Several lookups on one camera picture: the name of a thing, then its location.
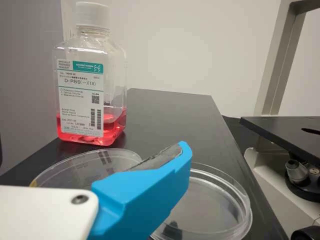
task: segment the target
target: green label header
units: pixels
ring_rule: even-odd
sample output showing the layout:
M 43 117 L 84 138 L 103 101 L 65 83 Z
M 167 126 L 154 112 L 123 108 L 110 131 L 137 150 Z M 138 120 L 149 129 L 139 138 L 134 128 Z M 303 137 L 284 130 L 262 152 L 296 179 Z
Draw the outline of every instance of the green label header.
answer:
M 103 74 L 104 66 L 101 63 L 73 61 L 73 70 L 77 72 Z

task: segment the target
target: plastic media bottle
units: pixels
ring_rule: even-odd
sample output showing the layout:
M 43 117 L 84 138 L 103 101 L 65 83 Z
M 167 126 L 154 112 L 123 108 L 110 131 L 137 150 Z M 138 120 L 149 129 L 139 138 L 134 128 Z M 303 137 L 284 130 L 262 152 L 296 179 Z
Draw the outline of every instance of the plastic media bottle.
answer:
M 126 54 L 109 37 L 109 8 L 76 3 L 75 38 L 53 50 L 58 137 L 111 145 L 126 126 Z

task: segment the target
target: black table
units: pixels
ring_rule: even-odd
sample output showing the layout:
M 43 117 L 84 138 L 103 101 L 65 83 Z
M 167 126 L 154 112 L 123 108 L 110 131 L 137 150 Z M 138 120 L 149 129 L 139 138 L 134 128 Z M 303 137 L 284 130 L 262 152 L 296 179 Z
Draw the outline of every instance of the black table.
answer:
M 126 148 L 146 158 L 180 140 L 188 142 L 194 162 L 228 173 L 247 191 L 253 224 L 246 240 L 288 239 L 211 96 L 130 89 L 127 98 L 125 134 L 111 148 Z M 28 186 L 52 164 L 99 148 L 55 139 L 0 176 L 0 184 Z

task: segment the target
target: screw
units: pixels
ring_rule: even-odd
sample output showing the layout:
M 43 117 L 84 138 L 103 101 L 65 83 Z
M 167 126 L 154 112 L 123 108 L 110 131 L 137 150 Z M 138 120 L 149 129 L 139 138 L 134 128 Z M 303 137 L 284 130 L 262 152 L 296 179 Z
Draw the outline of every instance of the screw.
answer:
M 71 203 L 73 204 L 83 204 L 86 201 L 88 201 L 89 197 L 87 197 L 86 195 L 78 195 L 75 196 L 74 198 L 72 198 Z
M 319 174 L 320 173 L 320 171 L 319 171 L 319 169 L 318 168 L 310 168 L 309 169 L 309 172 L 311 173 L 311 174 Z

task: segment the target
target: pink liquid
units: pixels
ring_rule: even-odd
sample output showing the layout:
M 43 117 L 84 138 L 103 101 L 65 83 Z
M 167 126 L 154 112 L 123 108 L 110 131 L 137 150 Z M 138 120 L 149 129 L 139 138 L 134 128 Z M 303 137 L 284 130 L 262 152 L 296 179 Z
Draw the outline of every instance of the pink liquid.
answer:
M 109 146 L 114 143 L 116 138 L 123 132 L 126 127 L 127 110 L 124 109 L 121 115 L 114 121 L 110 122 L 114 116 L 112 114 L 103 115 L 103 137 L 86 136 L 74 133 L 64 133 L 61 131 L 60 113 L 56 115 L 56 126 L 58 137 L 63 141 Z

